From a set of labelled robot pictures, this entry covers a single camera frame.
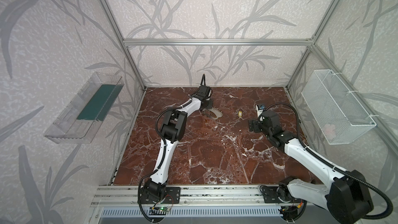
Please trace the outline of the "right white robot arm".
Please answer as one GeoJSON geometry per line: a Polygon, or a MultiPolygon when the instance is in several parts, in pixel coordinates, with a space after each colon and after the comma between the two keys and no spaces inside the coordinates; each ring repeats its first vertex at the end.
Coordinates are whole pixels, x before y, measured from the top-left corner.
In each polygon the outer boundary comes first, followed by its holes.
{"type": "Polygon", "coordinates": [[[374,209],[361,173],[352,171],[352,177],[348,177],[344,169],[305,146],[298,136],[284,131],[274,111],[259,113],[258,119],[250,120],[248,126],[251,132],[264,134],[274,147],[298,161],[322,182],[316,185],[294,176],[285,178],[276,190],[283,202],[295,199],[310,202],[328,210],[341,224],[353,224],[374,209]]]}

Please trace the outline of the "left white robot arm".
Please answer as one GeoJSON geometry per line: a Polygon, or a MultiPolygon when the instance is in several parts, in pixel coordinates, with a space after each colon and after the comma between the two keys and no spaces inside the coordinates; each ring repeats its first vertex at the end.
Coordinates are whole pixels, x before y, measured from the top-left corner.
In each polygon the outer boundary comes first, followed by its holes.
{"type": "Polygon", "coordinates": [[[210,96],[194,95],[185,103],[170,107],[158,116],[155,130],[160,137],[160,150],[153,172],[140,179],[138,203],[158,203],[166,198],[171,161],[178,142],[185,134],[188,117],[211,107],[210,96]]]}

